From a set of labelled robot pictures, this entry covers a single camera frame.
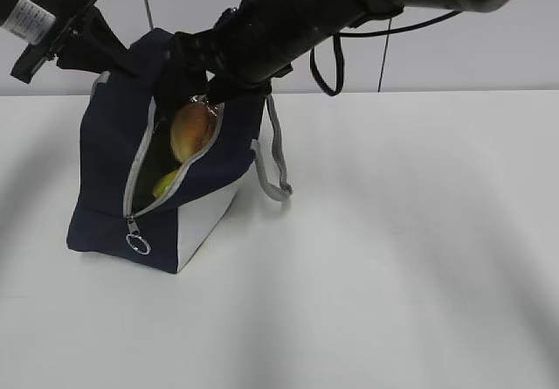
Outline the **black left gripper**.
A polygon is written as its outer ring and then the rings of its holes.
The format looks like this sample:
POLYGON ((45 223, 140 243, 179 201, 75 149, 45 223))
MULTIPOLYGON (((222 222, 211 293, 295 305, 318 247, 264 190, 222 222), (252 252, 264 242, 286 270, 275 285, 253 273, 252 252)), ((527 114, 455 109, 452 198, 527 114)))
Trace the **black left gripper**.
POLYGON ((1 0, 1 28, 26 48, 10 75, 25 83, 42 66, 89 73, 118 71, 137 77, 140 60, 113 33, 98 0, 1 0))

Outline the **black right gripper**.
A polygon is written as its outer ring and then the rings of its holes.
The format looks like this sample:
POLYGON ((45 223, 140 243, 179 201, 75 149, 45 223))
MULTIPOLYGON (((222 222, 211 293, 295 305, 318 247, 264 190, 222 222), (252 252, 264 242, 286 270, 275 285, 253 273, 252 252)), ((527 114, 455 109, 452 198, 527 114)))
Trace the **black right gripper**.
POLYGON ((268 95, 274 78, 293 71, 266 41, 265 25, 254 6, 226 10, 206 31, 176 32, 169 60, 154 85, 159 114, 174 114, 192 96, 210 103, 268 95))

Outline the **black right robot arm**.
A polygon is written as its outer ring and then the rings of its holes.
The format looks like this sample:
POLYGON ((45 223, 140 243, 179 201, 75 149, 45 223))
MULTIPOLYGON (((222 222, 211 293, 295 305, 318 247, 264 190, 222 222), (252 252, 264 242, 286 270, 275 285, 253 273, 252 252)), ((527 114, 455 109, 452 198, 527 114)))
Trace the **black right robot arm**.
POLYGON ((339 47, 373 20, 399 16, 408 7, 439 9, 448 19, 463 12, 488 13, 509 0, 241 0, 214 26, 178 32, 155 83, 156 99, 176 104, 188 94, 212 103, 263 94, 271 81, 325 40, 339 47))

